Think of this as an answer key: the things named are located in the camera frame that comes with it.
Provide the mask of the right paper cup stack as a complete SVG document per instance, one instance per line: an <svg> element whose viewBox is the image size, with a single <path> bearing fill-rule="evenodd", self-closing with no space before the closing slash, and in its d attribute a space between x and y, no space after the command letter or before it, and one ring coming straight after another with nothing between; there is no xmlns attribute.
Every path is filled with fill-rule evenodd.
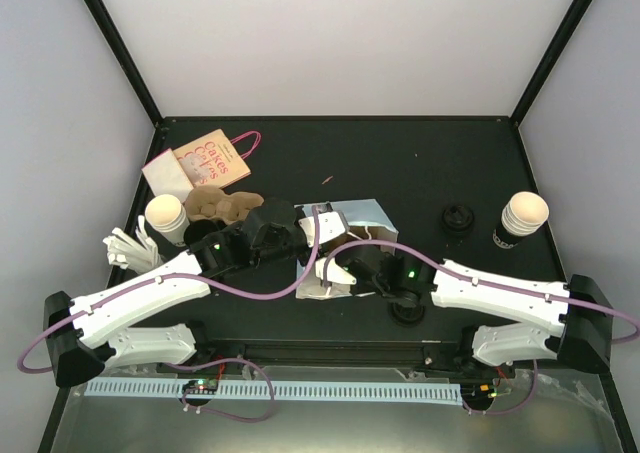
<svg viewBox="0 0 640 453"><path fill-rule="evenodd" d="M504 206L499 222L493 230L494 244L510 250L537 232L549 218L546 201L536 193L521 191Z"/></svg>

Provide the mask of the black coffee lid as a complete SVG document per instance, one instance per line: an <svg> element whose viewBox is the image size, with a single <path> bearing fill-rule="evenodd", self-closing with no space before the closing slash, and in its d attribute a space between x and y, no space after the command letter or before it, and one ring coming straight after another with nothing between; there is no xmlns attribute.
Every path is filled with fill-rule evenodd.
<svg viewBox="0 0 640 453"><path fill-rule="evenodd" d="M399 304L392 303L388 306L388 312L392 321L405 328L411 328L419 325L425 316L425 307L403 307Z"/></svg>
<svg viewBox="0 0 640 453"><path fill-rule="evenodd" d="M440 215L440 223L443 230L448 234L460 237L466 236L473 229L475 214L467 205L449 204Z"/></svg>

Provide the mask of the paper cup stack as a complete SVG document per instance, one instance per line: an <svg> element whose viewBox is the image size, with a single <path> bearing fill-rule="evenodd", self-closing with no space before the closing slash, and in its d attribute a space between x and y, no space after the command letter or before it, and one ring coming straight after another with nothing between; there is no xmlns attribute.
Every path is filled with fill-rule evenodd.
<svg viewBox="0 0 640 453"><path fill-rule="evenodd" d="M546 201L536 193L521 191L504 206L499 222L493 230L494 244L510 250L537 232L549 218Z"/></svg>
<svg viewBox="0 0 640 453"><path fill-rule="evenodd" d="M167 241L177 247L185 245L185 232L189 226L186 209L180 200L170 194L154 197L146 206L146 221Z"/></svg>

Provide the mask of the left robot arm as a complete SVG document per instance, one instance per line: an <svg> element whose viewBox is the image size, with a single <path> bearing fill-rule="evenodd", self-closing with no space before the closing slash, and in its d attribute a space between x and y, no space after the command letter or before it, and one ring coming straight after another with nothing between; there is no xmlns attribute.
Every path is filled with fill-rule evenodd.
<svg viewBox="0 0 640 453"><path fill-rule="evenodd" d="M202 341L188 323L168 330L139 329L137 323L212 290L258 301L282 298L295 284L270 294L223 284L239 272L296 258L311 271L318 256L321 220L317 211L268 200L225 227L191 225L195 236L185 251L137 278L101 292L70 297L63 291L44 303L44 341L57 386L86 383L105 369L141 363L183 364Z"/></svg>

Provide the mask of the left paper cup stack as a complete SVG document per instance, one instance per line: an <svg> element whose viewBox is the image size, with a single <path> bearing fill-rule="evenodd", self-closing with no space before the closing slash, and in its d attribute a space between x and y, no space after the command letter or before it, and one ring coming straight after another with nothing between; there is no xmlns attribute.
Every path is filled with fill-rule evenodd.
<svg viewBox="0 0 640 453"><path fill-rule="evenodd" d="M170 194L154 197L146 206L146 221L167 241L177 247L185 245L185 232L189 226L186 209L180 200Z"/></svg>

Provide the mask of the black right frame post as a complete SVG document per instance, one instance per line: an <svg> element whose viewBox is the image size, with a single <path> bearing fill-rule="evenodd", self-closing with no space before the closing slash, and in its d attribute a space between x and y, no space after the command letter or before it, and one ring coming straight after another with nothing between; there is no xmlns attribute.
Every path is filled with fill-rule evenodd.
<svg viewBox="0 0 640 453"><path fill-rule="evenodd" d="M593 0L572 0L540 62L518 100L510 122L519 127L569 44Z"/></svg>

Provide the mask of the black frame post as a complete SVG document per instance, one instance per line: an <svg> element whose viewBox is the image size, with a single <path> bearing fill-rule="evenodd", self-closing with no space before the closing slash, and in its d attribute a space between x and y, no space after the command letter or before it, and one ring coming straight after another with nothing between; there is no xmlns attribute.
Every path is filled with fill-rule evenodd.
<svg viewBox="0 0 640 453"><path fill-rule="evenodd" d="M569 44L593 0L572 0L540 62L518 100L510 122L519 127Z"/></svg>
<svg viewBox="0 0 640 453"><path fill-rule="evenodd" d="M163 121L154 98L147 87L129 49L126 46L107 6L103 0L83 0L94 22L106 40L112 54L128 80L139 103L143 107L151 123L157 127Z"/></svg>

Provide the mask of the black left frame post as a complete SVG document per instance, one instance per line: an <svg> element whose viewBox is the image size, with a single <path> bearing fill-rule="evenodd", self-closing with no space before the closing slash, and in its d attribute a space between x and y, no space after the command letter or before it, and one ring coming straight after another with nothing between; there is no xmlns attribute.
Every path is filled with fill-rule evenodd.
<svg viewBox="0 0 640 453"><path fill-rule="evenodd" d="M129 49L126 46L107 6L103 0L83 0L94 22L106 40L112 54L128 80L139 103L143 107L151 123L157 127L163 121L154 98L147 87Z"/></svg>

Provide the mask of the white pink-edged napkin pack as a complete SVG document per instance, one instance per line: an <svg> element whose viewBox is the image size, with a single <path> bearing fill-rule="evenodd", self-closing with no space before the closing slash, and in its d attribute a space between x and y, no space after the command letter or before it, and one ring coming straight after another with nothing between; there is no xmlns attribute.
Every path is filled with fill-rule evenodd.
<svg viewBox="0 0 640 453"><path fill-rule="evenodd" d="M171 149L149 161L142 168L142 174L155 197L172 195L183 203L194 189Z"/></svg>

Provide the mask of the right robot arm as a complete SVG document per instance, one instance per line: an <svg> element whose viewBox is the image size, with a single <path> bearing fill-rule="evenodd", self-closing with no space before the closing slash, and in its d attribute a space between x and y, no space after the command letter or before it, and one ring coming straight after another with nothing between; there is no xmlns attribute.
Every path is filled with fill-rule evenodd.
<svg viewBox="0 0 640 453"><path fill-rule="evenodd" d="M346 245L316 273L328 286L380 295L394 321L415 326L429 307L472 310L505 319L503 326L464 329L454 367L473 375L483 367L514 361L557 360L575 370L601 374L610 368L613 320L610 303L590 277L567 283L521 280L446 260L424 262L371 245Z"/></svg>

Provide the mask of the brown Cakes paper bag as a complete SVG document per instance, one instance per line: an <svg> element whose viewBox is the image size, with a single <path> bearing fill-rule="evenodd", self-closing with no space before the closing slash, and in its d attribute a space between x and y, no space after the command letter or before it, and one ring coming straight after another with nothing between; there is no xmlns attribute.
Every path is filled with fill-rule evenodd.
<svg viewBox="0 0 640 453"><path fill-rule="evenodd" d="M254 139L252 146L245 153L239 153L236 144L250 137ZM209 185L224 189L251 174L245 160L261 139L261 133L255 130L228 139L222 129L217 129L174 149L173 153L194 187Z"/></svg>

